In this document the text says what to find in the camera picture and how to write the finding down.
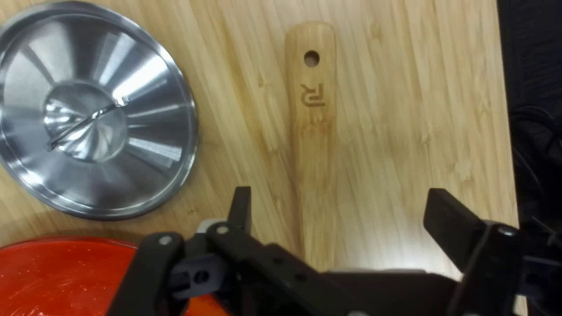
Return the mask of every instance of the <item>metal screw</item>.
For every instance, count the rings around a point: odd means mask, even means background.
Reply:
[[[218,226],[218,228],[216,228],[216,233],[227,235],[227,233],[229,233],[229,226]]]
[[[506,235],[506,237],[513,237],[517,232],[510,226],[499,226],[497,228],[499,233]]]
[[[348,316],[369,316],[368,312],[364,312],[364,311],[350,311],[350,314]]]
[[[159,239],[159,244],[162,244],[162,246],[169,246],[173,242],[173,237],[171,235],[162,235],[160,239]]]

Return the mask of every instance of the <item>red-orange disc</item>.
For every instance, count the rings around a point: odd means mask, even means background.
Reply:
[[[0,312],[102,316],[134,255],[136,248],[108,239],[48,239],[2,248]],[[188,314],[208,312],[225,314],[213,297],[192,300]]]

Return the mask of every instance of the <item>stainless steel pot lid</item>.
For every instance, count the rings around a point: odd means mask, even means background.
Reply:
[[[0,156],[43,202],[95,219],[148,212],[187,181],[195,102],[134,21],[81,2],[32,7],[0,33]]]

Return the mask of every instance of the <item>wooden surface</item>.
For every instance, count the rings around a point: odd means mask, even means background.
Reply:
[[[2,0],[0,21],[29,4]],[[517,223],[496,2],[99,4],[136,19],[185,70],[201,116],[195,170],[162,209],[120,223],[55,212],[2,170],[0,244],[55,233],[190,235],[204,218],[227,214],[238,184],[252,184],[255,235],[264,242],[299,253],[329,237],[336,256],[322,267],[457,276],[422,228],[431,186],[448,188],[482,218]],[[304,21],[331,23],[338,37],[338,205],[322,214],[338,226],[325,232],[294,209],[285,37]]]
[[[301,23],[285,39],[290,105],[292,183],[301,230],[297,249],[311,265],[331,269],[338,233],[338,77],[336,33],[327,23]]]

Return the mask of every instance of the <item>wooden table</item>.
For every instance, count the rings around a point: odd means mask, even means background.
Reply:
[[[36,0],[4,0],[0,21]],[[99,0],[146,28],[197,97],[201,149],[188,184],[153,214],[101,223],[55,212],[0,172],[0,244],[43,235],[192,235],[253,186],[264,242],[317,267],[427,269],[459,276],[422,226],[443,186],[482,218],[517,225],[497,9],[492,0]],[[296,214],[285,35],[327,21],[338,35],[336,230],[308,233]]]

